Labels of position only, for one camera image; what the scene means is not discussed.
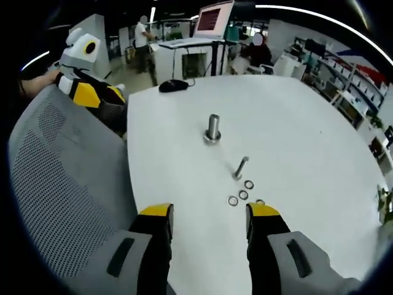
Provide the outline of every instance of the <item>monitor screen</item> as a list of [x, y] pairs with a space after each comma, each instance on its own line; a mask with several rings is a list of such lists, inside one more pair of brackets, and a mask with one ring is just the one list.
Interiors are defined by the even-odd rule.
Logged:
[[234, 1], [217, 3], [200, 10], [194, 37], [222, 39]]

